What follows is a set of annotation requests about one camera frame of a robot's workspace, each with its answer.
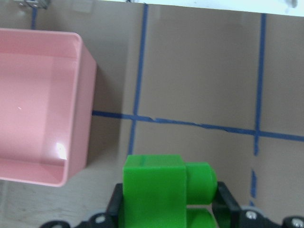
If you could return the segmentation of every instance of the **green cylinder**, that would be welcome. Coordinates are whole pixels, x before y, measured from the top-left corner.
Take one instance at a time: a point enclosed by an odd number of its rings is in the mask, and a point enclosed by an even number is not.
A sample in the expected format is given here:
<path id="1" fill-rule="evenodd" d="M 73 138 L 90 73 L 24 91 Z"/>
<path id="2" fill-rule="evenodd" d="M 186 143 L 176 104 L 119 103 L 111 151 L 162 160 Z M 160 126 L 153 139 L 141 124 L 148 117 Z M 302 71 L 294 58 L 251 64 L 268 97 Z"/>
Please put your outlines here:
<path id="1" fill-rule="evenodd" d="M 191 162 L 185 163 L 185 165 L 187 170 L 187 204 L 210 204 L 218 187 L 214 170 L 206 162 Z"/>
<path id="2" fill-rule="evenodd" d="M 206 209 L 187 209 L 187 228 L 216 228 L 216 222 Z"/>

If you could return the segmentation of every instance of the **green toy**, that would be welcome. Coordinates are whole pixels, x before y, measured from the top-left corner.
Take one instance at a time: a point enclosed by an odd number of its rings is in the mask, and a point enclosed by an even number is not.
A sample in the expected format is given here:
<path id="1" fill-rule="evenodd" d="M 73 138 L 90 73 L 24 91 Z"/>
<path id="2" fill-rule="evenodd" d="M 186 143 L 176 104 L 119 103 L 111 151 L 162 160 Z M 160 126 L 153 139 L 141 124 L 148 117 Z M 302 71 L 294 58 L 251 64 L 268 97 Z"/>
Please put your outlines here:
<path id="1" fill-rule="evenodd" d="M 179 155 L 131 155 L 123 168 L 124 228 L 215 228 L 204 208 L 217 190 L 214 170 Z"/>

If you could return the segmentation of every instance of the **pink container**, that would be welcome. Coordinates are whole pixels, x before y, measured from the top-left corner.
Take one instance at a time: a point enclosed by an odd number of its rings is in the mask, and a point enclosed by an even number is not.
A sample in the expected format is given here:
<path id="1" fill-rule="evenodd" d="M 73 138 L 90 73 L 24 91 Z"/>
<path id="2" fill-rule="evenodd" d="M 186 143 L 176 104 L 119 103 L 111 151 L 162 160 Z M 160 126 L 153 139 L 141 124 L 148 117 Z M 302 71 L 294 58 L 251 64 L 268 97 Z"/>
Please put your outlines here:
<path id="1" fill-rule="evenodd" d="M 95 71 L 76 33 L 0 29 L 0 179 L 59 187 L 85 167 Z"/>

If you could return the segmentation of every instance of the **pink plastic bin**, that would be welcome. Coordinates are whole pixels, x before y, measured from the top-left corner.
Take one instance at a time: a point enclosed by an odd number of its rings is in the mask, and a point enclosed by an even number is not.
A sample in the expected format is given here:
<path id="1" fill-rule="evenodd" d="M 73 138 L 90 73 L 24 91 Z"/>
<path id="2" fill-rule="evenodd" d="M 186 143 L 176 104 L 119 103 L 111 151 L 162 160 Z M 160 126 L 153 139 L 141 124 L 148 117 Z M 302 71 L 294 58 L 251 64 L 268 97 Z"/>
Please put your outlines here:
<path id="1" fill-rule="evenodd" d="M 95 73 L 76 33 L 0 29 L 0 179 L 59 187 L 85 167 Z"/>

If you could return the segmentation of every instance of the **green block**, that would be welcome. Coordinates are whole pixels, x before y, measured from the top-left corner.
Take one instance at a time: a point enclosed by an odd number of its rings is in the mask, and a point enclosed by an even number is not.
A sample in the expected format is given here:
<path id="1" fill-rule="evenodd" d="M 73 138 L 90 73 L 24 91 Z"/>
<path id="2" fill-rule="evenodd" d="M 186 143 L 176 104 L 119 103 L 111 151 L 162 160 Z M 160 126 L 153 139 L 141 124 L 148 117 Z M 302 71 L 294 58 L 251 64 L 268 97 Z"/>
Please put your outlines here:
<path id="1" fill-rule="evenodd" d="M 207 163 L 184 163 L 179 155 L 128 156 L 123 174 L 125 228 L 186 228 L 187 204 L 211 203 L 217 188 Z M 191 224 L 206 216 L 197 218 Z"/>

